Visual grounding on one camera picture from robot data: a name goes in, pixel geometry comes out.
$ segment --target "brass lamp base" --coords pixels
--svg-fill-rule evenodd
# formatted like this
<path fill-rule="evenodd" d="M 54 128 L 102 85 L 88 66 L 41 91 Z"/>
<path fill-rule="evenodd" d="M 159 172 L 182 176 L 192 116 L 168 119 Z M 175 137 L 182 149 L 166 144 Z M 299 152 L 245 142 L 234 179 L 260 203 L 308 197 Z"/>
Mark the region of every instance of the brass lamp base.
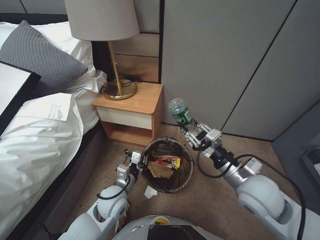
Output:
<path fill-rule="evenodd" d="M 127 79 L 120 79 L 121 82 L 121 90 L 119 91 L 117 80 L 113 80 L 112 82 L 108 82 L 105 85 L 105 89 L 103 91 L 103 95 L 106 98 L 112 100 L 121 100 L 128 97 L 131 97 L 137 92 L 137 86 L 134 82 L 131 82 Z"/>

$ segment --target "bed frame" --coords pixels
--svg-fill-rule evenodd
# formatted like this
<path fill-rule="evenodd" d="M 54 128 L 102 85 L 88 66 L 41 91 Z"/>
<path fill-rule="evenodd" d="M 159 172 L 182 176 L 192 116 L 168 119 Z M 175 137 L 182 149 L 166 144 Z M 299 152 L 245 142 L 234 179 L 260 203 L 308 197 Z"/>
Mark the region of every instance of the bed frame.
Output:
<path fill-rule="evenodd" d="M 19 24 L 26 20 L 31 25 L 65 22 L 64 14 L 0 13 L 0 22 Z M 104 71 L 108 81 L 113 80 L 106 42 L 91 42 L 93 63 L 96 69 Z M 72 209 L 86 186 L 96 164 L 100 147 L 105 138 L 100 122 L 82 138 L 75 157 L 55 179 L 36 205 L 20 221 L 11 234 L 11 239 L 41 239 L 48 237 L 41 232 L 39 223 L 44 223 L 51 232 L 60 232 Z"/>

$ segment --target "knit pillow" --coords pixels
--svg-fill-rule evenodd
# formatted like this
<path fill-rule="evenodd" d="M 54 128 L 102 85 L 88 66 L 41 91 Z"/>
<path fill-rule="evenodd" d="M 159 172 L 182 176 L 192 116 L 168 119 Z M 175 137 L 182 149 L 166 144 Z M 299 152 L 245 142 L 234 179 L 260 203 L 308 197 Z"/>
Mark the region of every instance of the knit pillow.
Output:
<path fill-rule="evenodd" d="M 41 79 L 33 91 L 36 96 L 58 93 L 88 70 L 77 59 L 54 47 L 25 20 L 3 43 L 0 61 L 39 74 Z"/>

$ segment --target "lamp stem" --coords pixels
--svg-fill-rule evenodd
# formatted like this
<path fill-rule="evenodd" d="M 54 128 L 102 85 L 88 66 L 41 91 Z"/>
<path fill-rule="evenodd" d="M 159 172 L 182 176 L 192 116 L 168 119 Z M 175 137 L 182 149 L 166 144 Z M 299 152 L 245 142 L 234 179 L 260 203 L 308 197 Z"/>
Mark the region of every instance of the lamp stem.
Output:
<path fill-rule="evenodd" d="M 119 93 L 121 93 L 121 82 L 120 82 L 119 75 L 118 75 L 117 61 L 116 61 L 116 56 L 114 55 L 112 41 L 108 41 L 108 44 L 109 44 L 109 49 L 110 49 L 110 53 L 111 53 L 111 59 L 112 59 L 112 63 L 113 63 L 114 74 L 116 75 L 116 83 L 117 83 L 117 86 L 118 86 L 118 91 L 119 91 Z"/>

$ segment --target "carpet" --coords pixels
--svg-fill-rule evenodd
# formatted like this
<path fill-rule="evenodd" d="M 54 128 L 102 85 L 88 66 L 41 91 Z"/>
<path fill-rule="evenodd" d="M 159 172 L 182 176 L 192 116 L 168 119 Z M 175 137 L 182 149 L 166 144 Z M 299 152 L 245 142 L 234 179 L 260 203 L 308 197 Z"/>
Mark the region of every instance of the carpet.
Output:
<path fill-rule="evenodd" d="M 197 152 L 193 151 L 185 141 L 184 134 L 179 127 L 162 124 L 160 136 L 173 137 L 182 144 L 186 144 L 194 160 L 196 159 Z M 246 153 L 254 154 L 283 172 L 270 142 L 223 135 L 222 143 L 223 147 L 235 156 Z M 108 140 L 103 143 L 93 173 L 63 230 L 66 230 L 79 215 L 92 206 L 97 200 L 97 193 L 113 184 L 117 177 L 115 169 L 125 159 L 125 148 L 129 151 L 144 149 Z M 219 174 L 210 159 L 201 155 L 200 162 L 202 168 L 209 174 Z M 273 170 L 263 166 L 260 174 L 272 179 L 285 194 L 299 202 L 291 184 Z M 275 239 L 264 224 L 239 205 L 235 190 L 223 178 L 210 179 L 205 177 L 196 166 L 188 185 L 176 194 L 158 193 L 157 196 L 148 200 L 144 196 L 146 187 L 147 184 L 139 176 L 129 195 L 131 204 L 128 212 L 129 221 L 147 215 L 170 215 L 192 222 L 225 240 Z M 113 231 L 114 229 L 111 230 L 107 239 L 112 239 Z"/>

